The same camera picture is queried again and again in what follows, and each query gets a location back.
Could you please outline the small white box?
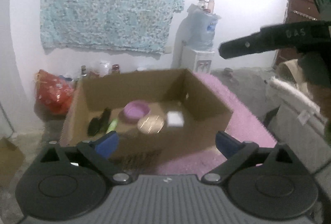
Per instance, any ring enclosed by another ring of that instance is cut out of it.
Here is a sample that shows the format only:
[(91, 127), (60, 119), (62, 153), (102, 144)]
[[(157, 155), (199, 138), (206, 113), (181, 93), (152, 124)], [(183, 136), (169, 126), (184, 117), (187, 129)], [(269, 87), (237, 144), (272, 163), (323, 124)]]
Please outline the small white box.
[(179, 111), (169, 111), (167, 113), (167, 125), (169, 127), (183, 127), (184, 117), (182, 112)]

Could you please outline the green tube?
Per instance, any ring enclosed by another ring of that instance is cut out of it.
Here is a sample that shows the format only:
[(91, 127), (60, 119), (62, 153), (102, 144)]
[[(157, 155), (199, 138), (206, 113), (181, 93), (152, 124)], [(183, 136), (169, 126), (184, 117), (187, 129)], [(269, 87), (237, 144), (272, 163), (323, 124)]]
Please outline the green tube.
[(118, 125), (118, 118), (114, 119), (111, 121), (111, 123), (108, 125), (108, 129), (106, 131), (106, 134), (112, 132), (112, 131), (115, 131), (116, 130), (116, 127)]

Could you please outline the light blue floral cloth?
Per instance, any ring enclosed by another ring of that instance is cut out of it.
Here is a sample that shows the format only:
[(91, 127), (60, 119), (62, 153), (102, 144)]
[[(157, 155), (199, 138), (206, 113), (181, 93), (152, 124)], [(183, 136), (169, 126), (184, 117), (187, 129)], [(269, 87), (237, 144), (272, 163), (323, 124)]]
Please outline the light blue floral cloth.
[(185, 0), (41, 0), (44, 49), (163, 54), (173, 15)]

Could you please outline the brown wooden door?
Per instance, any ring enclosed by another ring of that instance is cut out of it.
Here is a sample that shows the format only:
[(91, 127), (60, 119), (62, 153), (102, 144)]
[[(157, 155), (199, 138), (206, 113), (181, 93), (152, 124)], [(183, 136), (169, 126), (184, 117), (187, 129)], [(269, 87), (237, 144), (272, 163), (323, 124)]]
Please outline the brown wooden door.
[[(296, 23), (301, 21), (315, 21), (320, 19), (320, 15), (315, 6), (314, 0), (287, 0), (284, 22)], [(300, 55), (295, 49), (280, 49), (277, 51), (273, 68), (285, 61), (298, 59)]]

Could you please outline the pink checkered table cloth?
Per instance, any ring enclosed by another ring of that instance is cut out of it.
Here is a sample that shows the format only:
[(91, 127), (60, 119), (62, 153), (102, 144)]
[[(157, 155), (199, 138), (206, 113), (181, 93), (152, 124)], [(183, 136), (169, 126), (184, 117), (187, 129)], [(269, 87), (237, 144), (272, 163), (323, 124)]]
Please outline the pink checkered table cloth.
[[(232, 110), (231, 119), (225, 129), (229, 135), (241, 142), (255, 142), (261, 147), (276, 145), (276, 140), (258, 118), (218, 78), (207, 74), (196, 74), (195, 76)], [(166, 162), (162, 161), (155, 168), (155, 172), (161, 175), (196, 174), (198, 177), (202, 177), (225, 160), (226, 158), (212, 146), (206, 150), (196, 151)]]

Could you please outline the brown cardboard box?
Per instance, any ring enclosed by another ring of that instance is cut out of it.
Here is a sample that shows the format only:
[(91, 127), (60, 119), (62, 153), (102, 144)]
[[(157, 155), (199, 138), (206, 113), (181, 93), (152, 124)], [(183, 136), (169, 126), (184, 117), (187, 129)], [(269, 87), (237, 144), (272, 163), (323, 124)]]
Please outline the brown cardboard box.
[(73, 95), (60, 144), (91, 140), (97, 119), (116, 121), (113, 159), (157, 153), (166, 162), (214, 146), (232, 116), (209, 86), (186, 69), (82, 79)]

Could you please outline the purple plastic bowl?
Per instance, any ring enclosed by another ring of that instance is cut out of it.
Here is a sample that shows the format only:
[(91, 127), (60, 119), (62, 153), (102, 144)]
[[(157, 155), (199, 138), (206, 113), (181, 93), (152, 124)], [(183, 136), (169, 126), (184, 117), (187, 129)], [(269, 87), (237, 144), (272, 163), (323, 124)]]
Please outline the purple plastic bowl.
[(149, 104), (142, 100), (129, 102), (123, 109), (123, 118), (126, 123), (137, 123), (150, 113)]

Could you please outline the black brush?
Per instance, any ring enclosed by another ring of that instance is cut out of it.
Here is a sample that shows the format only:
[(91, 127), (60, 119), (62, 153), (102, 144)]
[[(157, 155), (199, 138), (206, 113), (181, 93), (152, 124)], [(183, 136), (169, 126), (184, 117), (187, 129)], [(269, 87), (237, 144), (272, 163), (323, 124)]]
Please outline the black brush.
[(100, 117), (94, 117), (88, 125), (88, 136), (93, 137), (98, 134), (106, 134), (112, 110), (105, 108)]

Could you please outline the red jar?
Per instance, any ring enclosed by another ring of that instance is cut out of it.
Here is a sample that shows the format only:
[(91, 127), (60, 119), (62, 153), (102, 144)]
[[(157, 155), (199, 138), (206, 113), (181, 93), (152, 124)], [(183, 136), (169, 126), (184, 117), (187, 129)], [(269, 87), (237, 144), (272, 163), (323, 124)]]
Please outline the red jar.
[(111, 68), (111, 74), (119, 74), (120, 73), (120, 65), (113, 64)]

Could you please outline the beige jacket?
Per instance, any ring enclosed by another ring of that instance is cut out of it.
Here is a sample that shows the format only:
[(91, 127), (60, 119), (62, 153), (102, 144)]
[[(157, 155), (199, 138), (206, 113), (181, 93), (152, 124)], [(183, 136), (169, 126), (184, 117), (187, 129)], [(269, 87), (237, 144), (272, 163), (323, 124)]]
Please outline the beige jacket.
[(282, 62), (276, 68), (277, 76), (302, 93), (307, 94), (307, 81), (303, 74), (302, 68), (298, 65), (298, 60), (289, 60)]

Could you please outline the white water dispenser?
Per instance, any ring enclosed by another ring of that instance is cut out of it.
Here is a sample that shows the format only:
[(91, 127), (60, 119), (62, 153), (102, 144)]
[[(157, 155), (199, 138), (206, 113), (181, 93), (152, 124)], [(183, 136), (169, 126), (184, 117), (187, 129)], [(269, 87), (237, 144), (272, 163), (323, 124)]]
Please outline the white water dispenser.
[(195, 73), (209, 74), (214, 54), (214, 51), (195, 50), (185, 45), (182, 49), (180, 67)]

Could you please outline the round metallic lid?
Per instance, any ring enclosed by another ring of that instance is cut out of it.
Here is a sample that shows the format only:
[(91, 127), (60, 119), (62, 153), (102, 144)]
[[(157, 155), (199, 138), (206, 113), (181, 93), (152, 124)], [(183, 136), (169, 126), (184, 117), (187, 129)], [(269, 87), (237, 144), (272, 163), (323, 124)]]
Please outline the round metallic lid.
[(137, 122), (138, 130), (145, 135), (157, 134), (163, 127), (164, 119), (156, 115), (147, 115)]

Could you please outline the white shoe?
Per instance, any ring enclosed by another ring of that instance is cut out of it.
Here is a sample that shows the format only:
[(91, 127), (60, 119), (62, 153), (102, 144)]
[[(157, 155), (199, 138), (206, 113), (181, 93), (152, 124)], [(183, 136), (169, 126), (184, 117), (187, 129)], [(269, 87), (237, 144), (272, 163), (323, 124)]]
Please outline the white shoe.
[(276, 77), (268, 80), (266, 95), (274, 104), (286, 104), (299, 114), (303, 111), (311, 115), (320, 113), (320, 107), (315, 102), (291, 84)]

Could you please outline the clear plastic bottle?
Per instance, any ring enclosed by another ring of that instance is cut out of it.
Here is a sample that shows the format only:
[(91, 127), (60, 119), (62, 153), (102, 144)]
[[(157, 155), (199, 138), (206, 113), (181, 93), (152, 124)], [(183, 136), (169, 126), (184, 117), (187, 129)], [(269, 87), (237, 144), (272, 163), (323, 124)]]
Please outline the clear plastic bottle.
[(99, 62), (99, 75), (100, 75), (100, 77), (104, 77), (104, 76), (108, 75), (110, 67), (111, 67), (110, 62), (100, 61)]

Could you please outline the dark glass bottle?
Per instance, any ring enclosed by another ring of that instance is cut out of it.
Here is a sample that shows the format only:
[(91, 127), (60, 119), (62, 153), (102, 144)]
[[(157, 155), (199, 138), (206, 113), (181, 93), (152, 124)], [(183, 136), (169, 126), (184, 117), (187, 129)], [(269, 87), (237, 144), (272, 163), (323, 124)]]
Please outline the dark glass bottle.
[(88, 72), (85, 65), (82, 65), (80, 68), (80, 79), (86, 79), (88, 77)]

